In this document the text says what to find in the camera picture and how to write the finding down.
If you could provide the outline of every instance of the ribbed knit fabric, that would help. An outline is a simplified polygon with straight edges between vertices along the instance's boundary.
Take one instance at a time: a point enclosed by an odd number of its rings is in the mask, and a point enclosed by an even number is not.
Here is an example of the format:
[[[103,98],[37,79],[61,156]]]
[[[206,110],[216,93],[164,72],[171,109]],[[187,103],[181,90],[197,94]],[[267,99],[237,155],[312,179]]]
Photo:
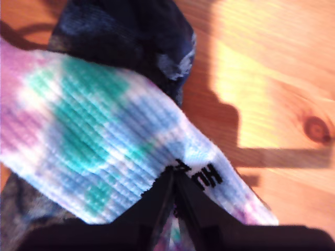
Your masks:
[[[1,51],[1,161],[85,222],[113,221],[166,166],[187,165],[242,223],[277,223],[220,149],[147,78],[4,40]]]

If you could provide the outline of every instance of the tie-dye sock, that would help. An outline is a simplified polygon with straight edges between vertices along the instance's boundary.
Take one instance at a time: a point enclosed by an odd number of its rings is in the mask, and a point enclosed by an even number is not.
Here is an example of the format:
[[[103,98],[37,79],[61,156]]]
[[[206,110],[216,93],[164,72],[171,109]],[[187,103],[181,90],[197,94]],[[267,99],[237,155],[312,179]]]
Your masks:
[[[113,221],[174,165],[242,223],[277,223],[147,78],[4,40],[1,51],[1,161],[85,222]]]

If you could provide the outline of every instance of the sock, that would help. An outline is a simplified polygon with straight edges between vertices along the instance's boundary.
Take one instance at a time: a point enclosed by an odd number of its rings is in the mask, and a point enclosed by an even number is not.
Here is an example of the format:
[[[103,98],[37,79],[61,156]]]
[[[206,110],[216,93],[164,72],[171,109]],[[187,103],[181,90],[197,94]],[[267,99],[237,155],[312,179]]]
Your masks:
[[[90,224],[113,221],[168,165],[245,224],[277,224],[220,149],[150,80],[67,55],[2,50],[2,162]]]

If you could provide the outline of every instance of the teal dye patch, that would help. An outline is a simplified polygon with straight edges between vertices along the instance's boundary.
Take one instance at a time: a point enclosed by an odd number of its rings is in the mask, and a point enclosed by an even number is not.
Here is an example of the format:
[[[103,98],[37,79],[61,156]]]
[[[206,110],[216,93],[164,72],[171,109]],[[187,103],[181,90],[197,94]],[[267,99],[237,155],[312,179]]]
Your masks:
[[[101,213],[105,209],[111,191],[110,185],[103,181],[100,181],[97,186],[91,186],[85,194],[86,211],[92,216]]]
[[[110,109],[120,102],[129,83],[113,68],[75,58],[65,59],[62,70],[62,99],[54,112],[64,125],[60,152],[68,168],[81,174],[106,163],[104,125],[114,119]]]
[[[31,87],[39,96],[44,97],[45,93],[50,90],[49,81],[53,79],[53,73],[48,69],[39,69],[33,71],[27,76],[26,80],[29,87]]]
[[[142,161],[143,158],[148,153],[150,153],[153,148],[154,148],[154,144],[149,142],[149,143],[139,146],[134,151],[131,151],[128,156],[130,159],[136,159],[137,161]]]

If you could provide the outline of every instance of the black object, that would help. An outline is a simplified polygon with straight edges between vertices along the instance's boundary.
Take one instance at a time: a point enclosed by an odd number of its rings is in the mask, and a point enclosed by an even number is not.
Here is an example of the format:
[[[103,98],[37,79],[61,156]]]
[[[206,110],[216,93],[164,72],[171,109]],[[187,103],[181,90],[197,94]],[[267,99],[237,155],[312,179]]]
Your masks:
[[[332,238],[318,229],[243,225],[210,200],[183,171],[173,168],[113,223],[87,225],[75,219],[38,229],[19,250],[152,250],[174,203],[197,251],[335,250]]]
[[[48,50],[136,71],[181,106],[195,43],[172,0],[69,0]]]

